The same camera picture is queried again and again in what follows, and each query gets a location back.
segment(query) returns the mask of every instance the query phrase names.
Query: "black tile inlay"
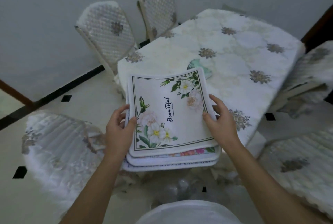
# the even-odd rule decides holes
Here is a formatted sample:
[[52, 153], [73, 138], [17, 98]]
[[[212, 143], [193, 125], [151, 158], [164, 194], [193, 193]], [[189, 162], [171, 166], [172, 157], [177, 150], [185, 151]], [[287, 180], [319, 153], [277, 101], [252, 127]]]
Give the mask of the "black tile inlay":
[[49, 102], [60, 97], [61, 95], [68, 92], [69, 90], [72, 90], [74, 87], [77, 87], [78, 85], [82, 84], [84, 81], [92, 78], [93, 76], [97, 75], [98, 73], [101, 73], [103, 70], [105, 70], [103, 66], [98, 66], [95, 69], [82, 75], [81, 77], [78, 77], [77, 79], [68, 83], [67, 85], [50, 93], [49, 95], [45, 96], [44, 98], [41, 98], [40, 100], [34, 102], [33, 105], [21, 107], [21, 108], [17, 109], [16, 111], [12, 112], [11, 114], [1, 118], [0, 119], [0, 130], [8, 127], [10, 124], [13, 124], [14, 122], [18, 121], [19, 119], [22, 119], [24, 116], [37, 110], [38, 108], [48, 104]]
[[25, 174], [27, 174], [27, 168], [25, 166], [19, 166], [13, 178], [24, 178]]
[[71, 95], [64, 95], [63, 98], [61, 99], [61, 102], [68, 102], [71, 100]]
[[143, 46], [146, 46], [148, 43], [150, 43], [150, 39], [147, 39], [146, 41], [141, 42], [140, 48], [142, 48]]
[[272, 113], [265, 113], [266, 120], [275, 120], [275, 117]]

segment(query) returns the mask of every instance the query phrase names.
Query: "wall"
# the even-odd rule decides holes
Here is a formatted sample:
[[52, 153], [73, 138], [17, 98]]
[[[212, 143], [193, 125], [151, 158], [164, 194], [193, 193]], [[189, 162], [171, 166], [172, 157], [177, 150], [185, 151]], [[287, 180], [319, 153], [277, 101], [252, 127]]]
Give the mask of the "wall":
[[[38, 100], [99, 62], [73, 28], [86, 6], [103, 0], [0, 0], [0, 79]], [[145, 40], [137, 0], [115, 0], [127, 13], [138, 42]], [[184, 22], [223, 4], [267, 20], [297, 38], [315, 24], [333, 0], [176, 0]]]

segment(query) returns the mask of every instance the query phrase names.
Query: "chair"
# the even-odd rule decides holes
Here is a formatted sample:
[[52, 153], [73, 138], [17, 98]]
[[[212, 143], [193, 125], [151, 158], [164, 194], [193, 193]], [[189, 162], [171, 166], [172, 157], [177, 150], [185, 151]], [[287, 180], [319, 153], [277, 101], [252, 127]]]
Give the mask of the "chair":
[[288, 192], [333, 218], [333, 126], [273, 141], [259, 162]]
[[333, 41], [326, 41], [298, 60], [270, 110], [292, 118], [308, 113], [333, 90]]
[[[89, 122], [39, 110], [28, 117], [22, 138], [27, 169], [52, 194], [60, 213], [67, 211], [103, 158], [104, 135]], [[119, 171], [114, 193], [139, 182]]]
[[178, 26], [174, 0], [139, 0], [139, 8], [150, 42]]
[[139, 48], [125, 13], [115, 1], [91, 4], [77, 20], [75, 29], [113, 80], [117, 62]]

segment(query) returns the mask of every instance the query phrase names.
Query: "dining table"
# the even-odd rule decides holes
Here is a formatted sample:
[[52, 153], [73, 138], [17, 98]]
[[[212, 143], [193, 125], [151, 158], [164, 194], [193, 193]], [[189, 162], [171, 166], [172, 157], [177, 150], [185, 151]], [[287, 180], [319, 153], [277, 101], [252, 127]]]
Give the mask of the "dining table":
[[247, 146], [305, 46], [281, 28], [236, 12], [206, 9], [118, 62], [127, 92], [131, 74], [169, 75], [190, 62], [210, 70], [209, 93], [233, 114]]

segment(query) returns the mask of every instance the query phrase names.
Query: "black floor border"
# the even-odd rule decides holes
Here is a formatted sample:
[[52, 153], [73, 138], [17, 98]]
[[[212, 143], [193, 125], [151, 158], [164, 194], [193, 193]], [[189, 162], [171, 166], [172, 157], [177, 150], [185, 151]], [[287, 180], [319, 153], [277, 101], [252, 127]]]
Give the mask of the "black floor border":
[[24, 116], [37, 110], [38, 108], [48, 104], [52, 100], [65, 94], [66, 92], [73, 89], [74, 87], [77, 87], [78, 85], [82, 84], [83, 82], [87, 81], [88, 79], [101, 73], [103, 70], [105, 70], [103, 66], [98, 66], [95, 69], [82, 75], [81, 77], [78, 77], [77, 79], [68, 83], [67, 85], [64, 85], [63, 87], [59, 88], [58, 90], [50, 93], [49, 95], [45, 96], [44, 98], [41, 98], [40, 100], [34, 102], [33, 105], [31, 105], [31, 106], [26, 105], [24, 107], [21, 107], [21, 108], [17, 109], [16, 111], [12, 112], [11, 114], [1, 118], [0, 119], [0, 130], [8, 127], [10, 124], [13, 124], [14, 122], [18, 121], [19, 119], [22, 119]]

